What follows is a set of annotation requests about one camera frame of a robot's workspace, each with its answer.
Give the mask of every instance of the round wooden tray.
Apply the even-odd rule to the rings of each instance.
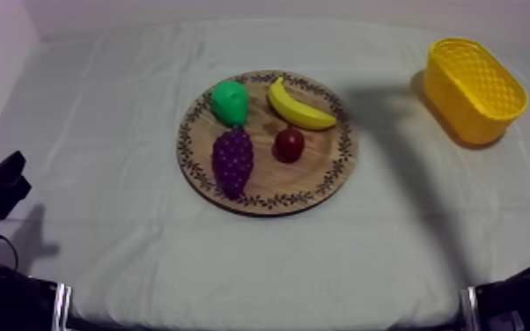
[[[272,154],[276,134],[288,124],[269,104],[267,90],[280,76],[295,99],[332,114],[337,125],[326,131],[302,130],[305,150],[295,163]],[[228,199],[211,170],[216,138],[228,130],[210,110],[214,86],[197,98],[180,124],[177,159],[191,186],[206,199],[245,215],[280,216],[306,210],[329,198],[347,180],[357,161],[357,136],[339,98],[310,78],[285,71],[254,71],[226,80],[243,84],[250,95],[247,125],[254,146],[254,169],[239,199]]]

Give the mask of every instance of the toy banana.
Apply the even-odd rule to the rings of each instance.
[[[283,87],[283,77],[269,87],[268,97],[286,121],[302,129],[323,130],[337,123],[335,117],[292,98]]]

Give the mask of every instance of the white tablecloth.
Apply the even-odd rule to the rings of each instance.
[[[39,47],[0,118],[33,191],[1,232],[21,270],[75,287],[76,312],[149,327],[430,324],[457,280],[530,266],[530,107],[483,151],[454,144],[410,93],[445,37],[331,20],[131,28]],[[530,94],[530,50],[481,40]],[[255,220],[203,200],[179,122],[221,79],[289,70],[333,89],[359,160],[320,206]],[[0,245],[0,261],[10,252]]]

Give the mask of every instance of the yellow basket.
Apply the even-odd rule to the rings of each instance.
[[[498,139],[528,104],[518,81],[472,40],[431,45],[423,88],[460,139],[473,144]]]

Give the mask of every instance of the grape cluster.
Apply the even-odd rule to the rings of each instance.
[[[211,166],[216,182],[230,199],[238,198],[253,171],[253,143],[243,128],[225,132],[216,139]]]

